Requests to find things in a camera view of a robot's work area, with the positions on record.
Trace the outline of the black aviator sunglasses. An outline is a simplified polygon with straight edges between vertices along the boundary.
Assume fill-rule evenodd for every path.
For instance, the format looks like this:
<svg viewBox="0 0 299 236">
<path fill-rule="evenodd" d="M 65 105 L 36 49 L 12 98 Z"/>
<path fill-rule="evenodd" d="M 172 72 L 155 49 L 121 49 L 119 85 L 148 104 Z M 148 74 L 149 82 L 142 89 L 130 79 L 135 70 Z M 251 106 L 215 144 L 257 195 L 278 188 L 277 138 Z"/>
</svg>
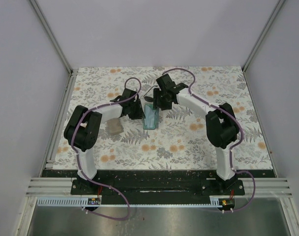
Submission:
<svg viewBox="0 0 299 236">
<path fill-rule="evenodd" d="M 155 89 L 155 88 L 157 88 L 157 87 L 158 87 L 158 85 L 153 85 L 153 86 L 150 87 L 150 88 L 148 89 L 148 91 L 143 95 L 143 98 L 144 98 L 144 100 L 145 100 L 146 102 L 152 103 L 152 102 L 154 101 L 153 95 L 150 96 L 149 93 L 150 93 L 153 89 Z"/>
</svg>

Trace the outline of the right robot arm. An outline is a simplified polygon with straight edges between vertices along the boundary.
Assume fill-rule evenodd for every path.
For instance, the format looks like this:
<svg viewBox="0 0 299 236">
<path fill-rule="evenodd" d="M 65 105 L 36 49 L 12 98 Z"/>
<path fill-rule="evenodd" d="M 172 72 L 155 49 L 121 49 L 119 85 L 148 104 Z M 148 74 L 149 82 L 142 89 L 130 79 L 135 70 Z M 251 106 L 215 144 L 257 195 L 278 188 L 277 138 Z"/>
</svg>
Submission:
<svg viewBox="0 0 299 236">
<path fill-rule="evenodd" d="M 187 107 L 206 122 L 209 142 L 215 147 L 217 169 L 216 189 L 226 195 L 234 188 L 237 180 L 232 165 L 232 148 L 237 144 L 240 127 L 230 104 L 216 106 L 192 93 L 191 86 L 176 84 L 169 74 L 156 79 L 159 88 L 153 90 L 153 106 L 161 110 L 172 109 L 173 104 Z"/>
</svg>

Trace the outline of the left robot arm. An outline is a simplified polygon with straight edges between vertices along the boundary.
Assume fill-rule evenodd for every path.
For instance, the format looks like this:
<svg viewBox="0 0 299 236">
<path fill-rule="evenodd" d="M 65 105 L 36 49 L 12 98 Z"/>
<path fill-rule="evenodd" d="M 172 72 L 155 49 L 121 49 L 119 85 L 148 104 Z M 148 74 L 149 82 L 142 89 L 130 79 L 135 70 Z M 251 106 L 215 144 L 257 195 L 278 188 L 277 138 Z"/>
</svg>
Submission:
<svg viewBox="0 0 299 236">
<path fill-rule="evenodd" d="M 88 194 L 98 191 L 99 183 L 94 178 L 97 168 L 94 163 L 93 147 L 102 123 L 115 118 L 129 116 L 130 119 L 145 117 L 138 92 L 125 88 L 122 95 L 107 104 L 88 109 L 78 105 L 64 130 L 64 138 L 76 152 L 78 164 L 77 181 Z"/>
</svg>

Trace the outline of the grey-blue glasses case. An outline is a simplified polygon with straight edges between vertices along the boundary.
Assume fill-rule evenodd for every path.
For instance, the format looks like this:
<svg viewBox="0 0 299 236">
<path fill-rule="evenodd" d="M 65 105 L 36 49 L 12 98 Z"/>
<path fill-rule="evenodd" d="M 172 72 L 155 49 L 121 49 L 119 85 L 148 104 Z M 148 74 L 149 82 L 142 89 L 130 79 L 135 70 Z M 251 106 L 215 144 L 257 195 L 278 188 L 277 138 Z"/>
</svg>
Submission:
<svg viewBox="0 0 299 236">
<path fill-rule="evenodd" d="M 145 118 L 143 119 L 143 129 L 157 129 L 159 125 L 159 109 L 155 109 L 152 104 L 145 104 L 144 114 Z"/>
</svg>

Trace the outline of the brown glasses case green lining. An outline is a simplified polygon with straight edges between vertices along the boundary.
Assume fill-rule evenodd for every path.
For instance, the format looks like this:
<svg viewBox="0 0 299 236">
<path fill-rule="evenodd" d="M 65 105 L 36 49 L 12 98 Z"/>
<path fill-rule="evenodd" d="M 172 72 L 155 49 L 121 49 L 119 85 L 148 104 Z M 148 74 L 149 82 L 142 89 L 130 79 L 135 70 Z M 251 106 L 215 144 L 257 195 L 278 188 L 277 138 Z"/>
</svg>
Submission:
<svg viewBox="0 0 299 236">
<path fill-rule="evenodd" d="M 107 127 L 111 135 L 117 135 L 123 132 L 123 127 L 119 118 L 107 121 Z"/>
</svg>

